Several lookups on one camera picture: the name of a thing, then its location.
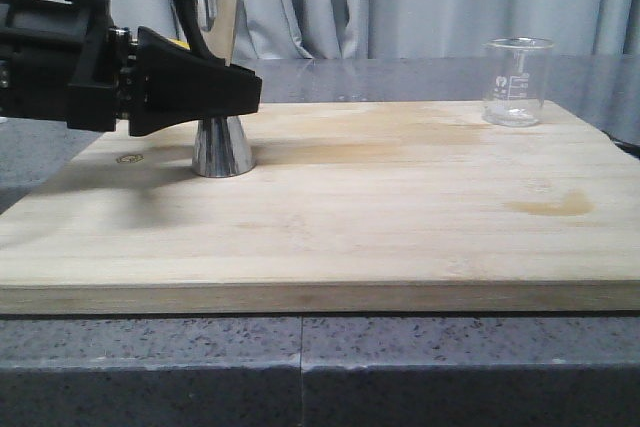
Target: bamboo board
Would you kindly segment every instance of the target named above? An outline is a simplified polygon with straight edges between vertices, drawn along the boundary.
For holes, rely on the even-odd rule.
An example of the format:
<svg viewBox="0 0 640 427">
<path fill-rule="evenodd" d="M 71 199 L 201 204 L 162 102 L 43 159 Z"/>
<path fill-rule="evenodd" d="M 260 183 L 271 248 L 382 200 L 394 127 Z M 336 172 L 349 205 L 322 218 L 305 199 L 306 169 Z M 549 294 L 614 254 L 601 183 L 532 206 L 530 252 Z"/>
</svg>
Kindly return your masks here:
<svg viewBox="0 0 640 427">
<path fill-rule="evenodd" d="M 553 103 L 480 110 L 266 104 L 229 179 L 194 124 L 122 122 L 0 216 L 0 312 L 640 308 L 640 163 Z"/>
</svg>

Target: glass beaker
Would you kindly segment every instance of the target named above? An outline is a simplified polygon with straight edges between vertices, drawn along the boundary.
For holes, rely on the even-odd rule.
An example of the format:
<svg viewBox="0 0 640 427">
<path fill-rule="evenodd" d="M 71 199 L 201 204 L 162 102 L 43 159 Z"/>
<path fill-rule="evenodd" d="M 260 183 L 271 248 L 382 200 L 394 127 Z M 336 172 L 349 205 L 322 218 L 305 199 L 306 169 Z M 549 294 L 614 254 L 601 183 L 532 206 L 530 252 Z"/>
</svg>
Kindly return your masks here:
<svg viewBox="0 0 640 427">
<path fill-rule="evenodd" d="M 540 122 L 553 42 L 515 37 L 485 44 L 492 75 L 484 93 L 487 122 L 527 127 Z"/>
</svg>

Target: dark countertop surface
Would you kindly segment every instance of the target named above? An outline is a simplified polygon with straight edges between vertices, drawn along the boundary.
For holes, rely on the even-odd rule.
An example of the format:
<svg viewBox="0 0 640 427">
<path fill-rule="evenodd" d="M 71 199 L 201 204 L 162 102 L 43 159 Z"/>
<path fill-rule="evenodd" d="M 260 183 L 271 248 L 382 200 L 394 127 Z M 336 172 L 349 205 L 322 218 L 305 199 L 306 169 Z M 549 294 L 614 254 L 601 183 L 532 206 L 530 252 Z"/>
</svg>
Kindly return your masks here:
<svg viewBox="0 0 640 427">
<path fill-rule="evenodd" d="M 484 62 L 245 65 L 324 102 L 476 100 Z M 640 57 L 554 57 L 547 98 L 640 145 Z M 96 138 L 0 124 L 0 212 Z M 0 316 L 2 426 L 640 425 L 639 396 L 637 313 Z"/>
</svg>

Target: speckled stone surface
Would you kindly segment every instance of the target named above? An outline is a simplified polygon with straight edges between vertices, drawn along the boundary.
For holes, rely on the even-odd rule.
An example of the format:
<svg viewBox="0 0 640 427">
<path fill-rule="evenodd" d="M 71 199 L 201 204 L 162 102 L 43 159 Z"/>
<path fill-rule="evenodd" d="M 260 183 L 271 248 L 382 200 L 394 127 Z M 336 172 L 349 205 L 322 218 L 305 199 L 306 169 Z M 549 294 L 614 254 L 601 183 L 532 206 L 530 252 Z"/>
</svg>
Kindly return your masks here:
<svg viewBox="0 0 640 427">
<path fill-rule="evenodd" d="M 0 320 L 0 369 L 300 364 L 301 319 Z"/>
<path fill-rule="evenodd" d="M 0 320 L 0 425 L 296 425 L 301 319 Z"/>
<path fill-rule="evenodd" d="M 638 317 L 325 317 L 303 332 L 305 370 L 640 365 Z"/>
<path fill-rule="evenodd" d="M 307 318 L 302 368 L 308 426 L 640 419 L 638 318 Z"/>
</svg>

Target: metal jigger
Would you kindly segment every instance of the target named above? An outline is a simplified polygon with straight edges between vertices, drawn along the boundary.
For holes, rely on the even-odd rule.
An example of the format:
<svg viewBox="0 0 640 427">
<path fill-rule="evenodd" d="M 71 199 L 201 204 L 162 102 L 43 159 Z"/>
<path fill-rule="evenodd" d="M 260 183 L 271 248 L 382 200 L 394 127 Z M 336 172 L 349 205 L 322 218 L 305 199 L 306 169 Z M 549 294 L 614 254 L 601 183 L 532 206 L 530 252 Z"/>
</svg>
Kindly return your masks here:
<svg viewBox="0 0 640 427">
<path fill-rule="evenodd" d="M 191 51 L 203 59 L 231 64 L 242 0 L 173 0 Z M 198 122 L 192 169 L 203 177 L 244 174 L 255 162 L 238 117 Z"/>
</svg>

